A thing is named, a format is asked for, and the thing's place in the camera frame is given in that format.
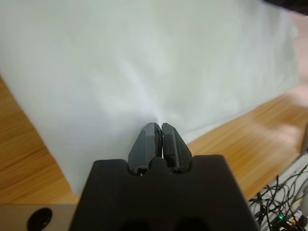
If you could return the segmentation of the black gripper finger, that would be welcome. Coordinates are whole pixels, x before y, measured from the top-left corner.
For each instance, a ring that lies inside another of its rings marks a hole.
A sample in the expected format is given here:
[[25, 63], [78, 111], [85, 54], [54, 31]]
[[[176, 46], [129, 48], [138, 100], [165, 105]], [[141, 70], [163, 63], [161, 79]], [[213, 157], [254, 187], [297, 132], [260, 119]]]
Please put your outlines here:
[[174, 173], [190, 170], [192, 153], [177, 130], [168, 123], [162, 124], [163, 158]]
[[132, 174], [145, 174], [152, 161], [162, 156], [162, 130], [157, 123], [144, 126], [128, 155], [128, 165]]

